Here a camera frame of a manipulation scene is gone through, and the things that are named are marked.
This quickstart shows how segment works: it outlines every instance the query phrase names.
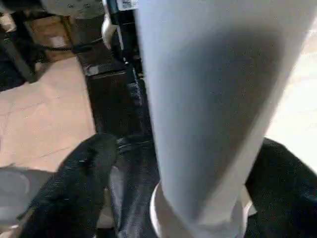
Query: white pipe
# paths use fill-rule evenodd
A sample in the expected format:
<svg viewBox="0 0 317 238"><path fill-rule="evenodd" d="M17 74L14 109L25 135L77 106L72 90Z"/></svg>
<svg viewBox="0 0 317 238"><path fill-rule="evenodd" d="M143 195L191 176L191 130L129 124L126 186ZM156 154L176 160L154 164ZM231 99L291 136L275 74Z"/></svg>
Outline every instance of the white pipe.
<svg viewBox="0 0 317 238"><path fill-rule="evenodd" d="M239 233L230 224L232 210L315 5L315 0L140 1L162 190L194 237L205 231L214 237Z"/></svg>

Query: cardboard box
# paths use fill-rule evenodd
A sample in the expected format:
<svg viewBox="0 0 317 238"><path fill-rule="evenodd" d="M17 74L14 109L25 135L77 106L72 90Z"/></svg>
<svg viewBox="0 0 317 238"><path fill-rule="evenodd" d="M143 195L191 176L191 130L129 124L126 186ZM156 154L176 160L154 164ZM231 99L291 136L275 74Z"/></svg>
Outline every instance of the cardboard box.
<svg viewBox="0 0 317 238"><path fill-rule="evenodd" d="M50 47L71 47L69 34L64 26L64 18L51 16L28 22L36 43ZM45 51L47 57L55 62L74 57L71 51Z"/></svg>

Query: label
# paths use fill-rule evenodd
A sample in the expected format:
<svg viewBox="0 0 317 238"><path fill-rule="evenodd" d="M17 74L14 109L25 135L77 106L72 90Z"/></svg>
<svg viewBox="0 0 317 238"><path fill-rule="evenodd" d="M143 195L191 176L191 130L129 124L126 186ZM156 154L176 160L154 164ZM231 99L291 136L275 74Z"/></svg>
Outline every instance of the label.
<svg viewBox="0 0 317 238"><path fill-rule="evenodd" d="M54 36L51 37L51 43L53 47L63 47L66 46L66 43L64 41L64 37L62 36Z"/></svg>
<svg viewBox="0 0 317 238"><path fill-rule="evenodd" d="M117 0L118 9L120 11L138 9L139 0Z"/></svg>

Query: black cable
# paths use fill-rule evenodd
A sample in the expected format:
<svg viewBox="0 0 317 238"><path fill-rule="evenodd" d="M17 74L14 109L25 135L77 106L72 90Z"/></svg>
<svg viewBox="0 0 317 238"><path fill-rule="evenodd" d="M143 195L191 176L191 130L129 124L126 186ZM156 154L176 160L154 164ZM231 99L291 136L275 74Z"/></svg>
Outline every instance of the black cable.
<svg viewBox="0 0 317 238"><path fill-rule="evenodd" d="M78 45L74 45L72 47L50 47L50 46L44 46L44 45L41 45L41 44L36 44L36 43L33 43L33 42L29 42L29 41L26 41L22 38L19 38L20 41L22 41L23 43L29 45L29 46L33 46L33 47L36 47L40 50L47 50L47 51L72 51L72 52L83 52L83 51L88 51L88 50L91 50L93 45L96 45L100 42L103 41L102 38L98 38L94 41L91 41L89 43L83 43L83 44L78 44Z"/></svg>

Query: floor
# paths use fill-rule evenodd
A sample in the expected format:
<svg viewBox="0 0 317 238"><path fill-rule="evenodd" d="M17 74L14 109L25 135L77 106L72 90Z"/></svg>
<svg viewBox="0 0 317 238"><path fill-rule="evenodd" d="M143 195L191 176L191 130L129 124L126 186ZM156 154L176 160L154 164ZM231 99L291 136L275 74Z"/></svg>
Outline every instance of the floor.
<svg viewBox="0 0 317 238"><path fill-rule="evenodd" d="M317 20L266 136L284 144L317 173Z"/></svg>
<svg viewBox="0 0 317 238"><path fill-rule="evenodd" d="M0 93L0 166L54 171L94 134L76 58L56 62L33 84Z"/></svg>
<svg viewBox="0 0 317 238"><path fill-rule="evenodd" d="M317 173L317 22L310 31L267 136ZM0 93L0 166L54 171L94 125L76 58L53 64L39 82Z"/></svg>

